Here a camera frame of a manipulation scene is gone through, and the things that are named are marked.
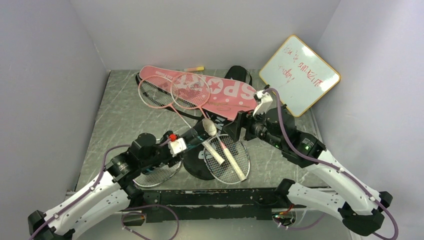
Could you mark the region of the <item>white shuttlecock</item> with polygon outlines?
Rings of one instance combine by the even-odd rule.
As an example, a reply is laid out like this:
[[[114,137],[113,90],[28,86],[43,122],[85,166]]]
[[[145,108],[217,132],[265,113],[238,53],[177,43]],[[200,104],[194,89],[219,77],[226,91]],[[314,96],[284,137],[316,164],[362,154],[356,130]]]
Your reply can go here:
[[[204,131],[210,136],[213,137],[217,134],[217,128],[214,122],[208,118],[202,120],[202,126]]]

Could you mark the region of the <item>black shuttlecock tube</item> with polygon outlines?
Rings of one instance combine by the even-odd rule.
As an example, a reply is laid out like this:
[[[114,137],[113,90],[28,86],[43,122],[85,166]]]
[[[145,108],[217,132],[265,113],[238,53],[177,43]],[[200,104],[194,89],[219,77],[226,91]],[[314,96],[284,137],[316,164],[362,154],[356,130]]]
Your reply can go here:
[[[187,145],[187,150],[181,152],[180,156],[211,138],[211,136],[209,136],[203,128],[202,120],[198,121],[193,127],[190,127],[190,129],[185,133],[175,134],[178,135],[180,138],[183,138]],[[149,166],[147,166],[142,169],[141,173],[147,175],[148,173],[151,173],[154,170],[155,169],[149,169]]]

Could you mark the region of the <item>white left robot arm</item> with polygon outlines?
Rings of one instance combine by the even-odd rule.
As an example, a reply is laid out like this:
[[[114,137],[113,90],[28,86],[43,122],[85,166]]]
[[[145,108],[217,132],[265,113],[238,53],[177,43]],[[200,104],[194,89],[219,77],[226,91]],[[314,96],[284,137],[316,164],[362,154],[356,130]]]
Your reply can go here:
[[[109,162],[102,161],[99,174],[86,186],[56,207],[28,216],[31,240],[76,240],[84,232],[115,212],[137,210],[143,203],[143,191],[134,179],[165,164],[175,163],[187,150],[187,141],[171,132],[161,142],[142,133],[124,152]]]

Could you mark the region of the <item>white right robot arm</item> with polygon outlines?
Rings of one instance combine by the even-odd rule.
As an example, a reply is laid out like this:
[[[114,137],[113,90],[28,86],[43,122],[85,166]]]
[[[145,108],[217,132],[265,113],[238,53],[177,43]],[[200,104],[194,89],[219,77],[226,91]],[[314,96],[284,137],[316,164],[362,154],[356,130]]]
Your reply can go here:
[[[274,191],[276,204],[283,208],[289,205],[313,208],[333,216],[360,236],[377,236],[385,217],[388,217],[394,228],[393,239],[397,239],[399,226],[388,210],[393,196],[360,181],[312,134],[286,130],[284,106],[279,102],[279,95],[272,97],[276,93],[277,90],[271,87],[258,91],[254,95],[257,102],[254,111],[239,111],[235,120],[222,128],[223,131],[237,141],[241,130],[245,129],[246,141],[260,139],[279,149],[289,162],[316,175],[333,189],[330,194],[285,178]],[[273,101],[277,101],[279,127],[271,127],[264,119],[264,113]]]

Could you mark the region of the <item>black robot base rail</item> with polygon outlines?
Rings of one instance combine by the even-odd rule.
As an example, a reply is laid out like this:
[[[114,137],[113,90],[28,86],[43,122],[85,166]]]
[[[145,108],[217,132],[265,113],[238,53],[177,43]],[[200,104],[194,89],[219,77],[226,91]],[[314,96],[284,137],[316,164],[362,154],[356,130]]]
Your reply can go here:
[[[244,219],[271,220],[294,208],[279,198],[274,188],[154,189],[143,190],[129,208],[146,207],[148,223],[180,220]]]

